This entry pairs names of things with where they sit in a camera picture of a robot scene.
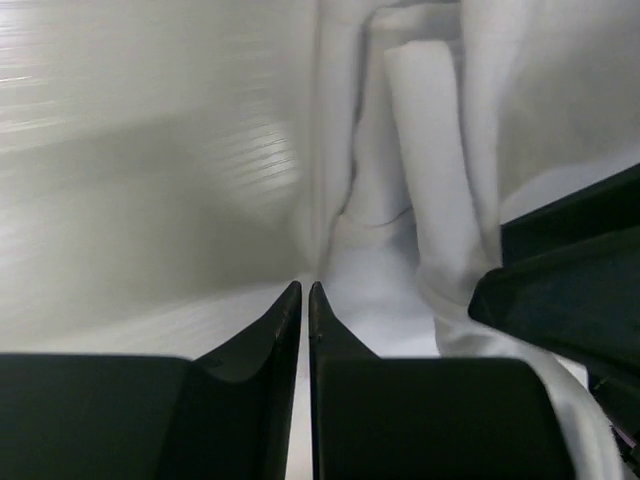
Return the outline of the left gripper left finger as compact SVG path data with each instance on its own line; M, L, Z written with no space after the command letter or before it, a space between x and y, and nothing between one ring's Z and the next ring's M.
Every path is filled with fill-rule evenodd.
M5 479L281 479L302 314L291 283L256 321L189 360L6 353Z

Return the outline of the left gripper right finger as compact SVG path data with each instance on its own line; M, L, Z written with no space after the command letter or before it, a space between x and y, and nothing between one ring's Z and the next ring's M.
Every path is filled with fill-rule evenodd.
M309 293L317 479L571 479L547 390L513 358L382 358Z

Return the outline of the white skirt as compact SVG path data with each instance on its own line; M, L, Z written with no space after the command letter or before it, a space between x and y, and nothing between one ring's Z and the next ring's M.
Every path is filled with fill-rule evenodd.
M582 479L624 467L585 371L473 322L501 226L639 160L635 1L320 1L305 247L347 323L401 354L507 356Z

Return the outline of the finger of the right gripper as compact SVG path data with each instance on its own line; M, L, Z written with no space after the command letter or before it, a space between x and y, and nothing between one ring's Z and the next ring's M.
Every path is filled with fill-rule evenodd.
M639 237L606 234L490 271L472 319L639 387Z
M507 266L639 225L639 166L566 195L501 227Z

